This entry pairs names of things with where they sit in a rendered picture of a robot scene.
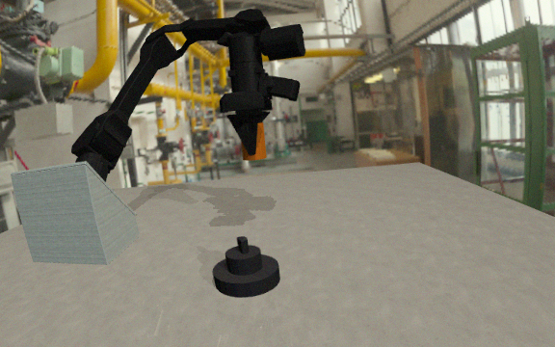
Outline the orange knob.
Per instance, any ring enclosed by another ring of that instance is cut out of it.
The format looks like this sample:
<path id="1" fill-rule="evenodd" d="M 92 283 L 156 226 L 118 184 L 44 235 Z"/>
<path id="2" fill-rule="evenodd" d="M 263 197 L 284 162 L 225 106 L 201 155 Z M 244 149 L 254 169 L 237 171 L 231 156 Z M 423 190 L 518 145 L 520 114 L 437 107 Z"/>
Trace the orange knob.
<path id="1" fill-rule="evenodd" d="M 249 155 L 241 142 L 243 160 L 259 160 L 266 158 L 266 147 L 263 122 L 257 124 L 256 151 L 255 155 Z"/>

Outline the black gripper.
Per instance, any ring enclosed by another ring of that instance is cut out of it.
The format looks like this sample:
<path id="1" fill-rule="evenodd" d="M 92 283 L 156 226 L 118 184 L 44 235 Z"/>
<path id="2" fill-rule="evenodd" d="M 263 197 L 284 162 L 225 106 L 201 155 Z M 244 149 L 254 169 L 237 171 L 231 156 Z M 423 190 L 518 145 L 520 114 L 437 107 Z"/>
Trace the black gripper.
<path id="1" fill-rule="evenodd" d="M 230 66 L 227 77 L 231 78 L 231 93 L 225 93 L 220 99 L 220 113 L 235 111 L 235 115 L 227 117 L 249 155 L 255 155 L 257 124 L 270 114 L 268 110 L 272 110 L 272 100 L 264 99 L 267 96 L 260 94 L 258 89 L 262 69 L 261 62 Z"/>

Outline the black stepped round pedestal with shaft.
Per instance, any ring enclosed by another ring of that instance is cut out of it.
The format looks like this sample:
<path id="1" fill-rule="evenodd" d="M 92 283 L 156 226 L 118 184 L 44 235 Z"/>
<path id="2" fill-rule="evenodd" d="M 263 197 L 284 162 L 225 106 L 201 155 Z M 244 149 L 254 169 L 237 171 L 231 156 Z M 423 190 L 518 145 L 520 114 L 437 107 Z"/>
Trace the black stepped round pedestal with shaft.
<path id="1" fill-rule="evenodd" d="M 216 288 L 234 298 L 254 297 L 267 293 L 280 281 L 278 262 L 248 245 L 248 238 L 236 238 L 238 246 L 226 250 L 225 259 L 213 268 Z"/>

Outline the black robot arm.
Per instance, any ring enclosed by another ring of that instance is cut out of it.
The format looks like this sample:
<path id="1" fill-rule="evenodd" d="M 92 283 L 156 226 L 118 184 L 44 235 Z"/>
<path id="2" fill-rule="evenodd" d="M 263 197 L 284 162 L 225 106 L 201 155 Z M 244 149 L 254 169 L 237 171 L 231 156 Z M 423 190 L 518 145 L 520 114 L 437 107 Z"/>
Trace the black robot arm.
<path id="1" fill-rule="evenodd" d="M 182 32 L 186 41 L 175 50 L 165 33 Z M 230 65 L 269 61 L 305 55 L 301 24 L 271 29 L 259 9 L 240 11 L 234 17 L 193 20 L 169 24 L 145 38 L 140 49 L 140 61 L 133 69 L 108 112 L 97 116 L 72 145 L 75 163 L 88 162 L 106 182 L 132 134 L 128 121 L 149 82 L 158 69 L 183 57 L 190 44 L 198 40 L 216 40 L 228 47 Z M 300 82 L 293 79 L 259 73 L 259 93 L 297 101 Z"/>

